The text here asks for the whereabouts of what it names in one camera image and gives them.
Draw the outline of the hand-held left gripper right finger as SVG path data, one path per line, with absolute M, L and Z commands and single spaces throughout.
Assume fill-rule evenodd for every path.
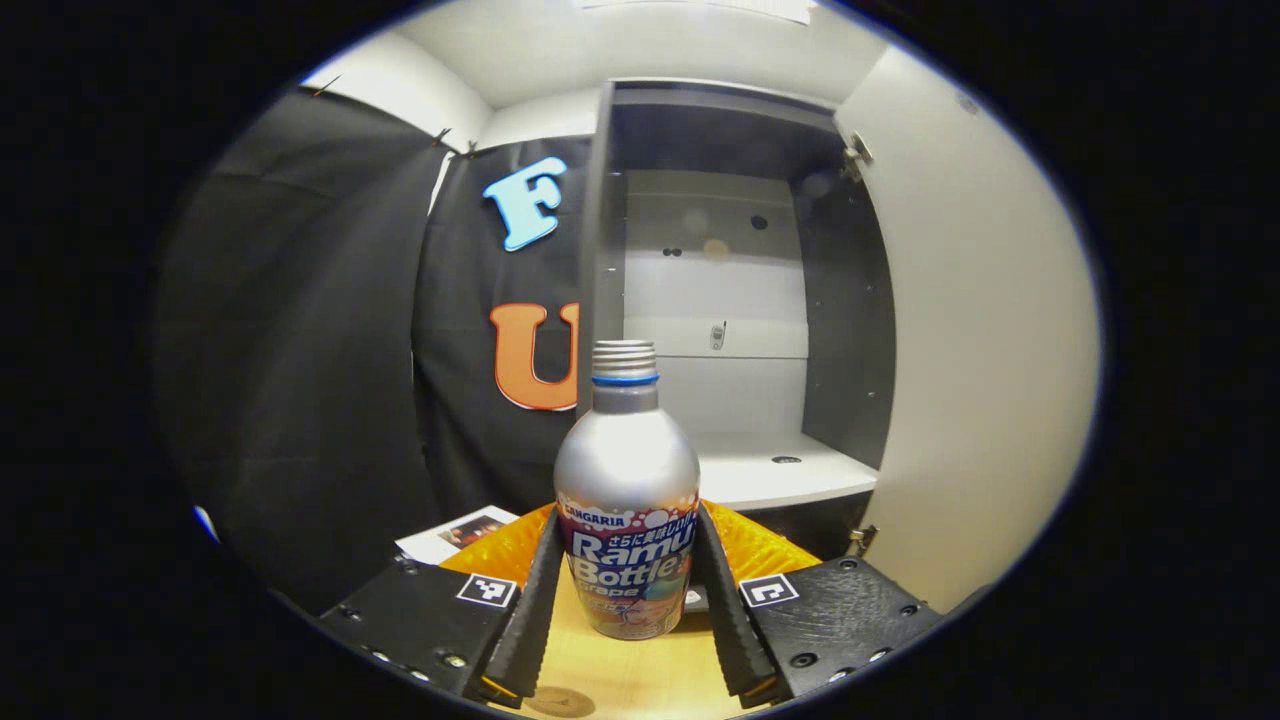
M 698 523 L 695 569 L 717 657 L 745 710 L 863 675 L 945 618 L 856 555 L 819 562 L 710 501 Z

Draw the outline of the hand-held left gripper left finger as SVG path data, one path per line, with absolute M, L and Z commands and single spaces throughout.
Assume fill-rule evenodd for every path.
M 399 553 L 317 625 L 417 687 L 520 708 L 535 696 L 550 634 L 557 519 L 549 503 L 439 564 Z

